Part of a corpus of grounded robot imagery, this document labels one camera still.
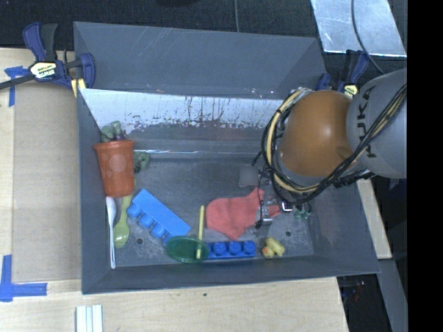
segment green spoon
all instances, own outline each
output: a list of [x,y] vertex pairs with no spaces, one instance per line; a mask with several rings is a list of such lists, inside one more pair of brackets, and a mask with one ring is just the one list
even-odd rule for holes
[[131,205],[132,194],[123,197],[120,220],[114,226],[114,245],[116,248],[122,248],[129,238],[129,226],[127,225],[126,209]]

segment orange cup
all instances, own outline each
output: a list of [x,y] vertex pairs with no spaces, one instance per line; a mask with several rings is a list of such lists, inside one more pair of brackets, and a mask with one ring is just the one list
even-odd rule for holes
[[134,143],[133,140],[118,140],[93,146],[107,196],[127,196],[134,192]]

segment green bowl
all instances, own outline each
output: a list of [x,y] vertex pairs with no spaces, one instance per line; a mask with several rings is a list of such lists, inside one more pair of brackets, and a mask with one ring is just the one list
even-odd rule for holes
[[166,243],[166,253],[182,263],[198,263],[208,258],[209,246],[206,242],[194,237],[177,236]]

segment white handle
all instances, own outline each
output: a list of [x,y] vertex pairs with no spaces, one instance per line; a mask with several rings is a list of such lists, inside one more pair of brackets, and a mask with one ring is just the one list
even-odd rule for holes
[[109,227],[109,240],[110,240],[109,249],[111,250],[110,252],[111,268],[116,269],[116,256],[114,252],[114,229],[112,228],[112,225]]
[[106,207],[109,220],[109,256],[111,258],[111,268],[116,269],[116,256],[114,252],[114,219],[116,218],[117,206],[114,198],[106,197]]

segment red cloth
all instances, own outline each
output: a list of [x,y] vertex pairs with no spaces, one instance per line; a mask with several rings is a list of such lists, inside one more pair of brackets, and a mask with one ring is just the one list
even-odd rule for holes
[[[254,225],[263,194],[262,190],[258,193],[253,190],[245,197],[215,199],[206,206],[206,227],[225,234],[231,240],[238,240],[249,226]],[[269,206],[271,217],[279,213],[278,205]]]

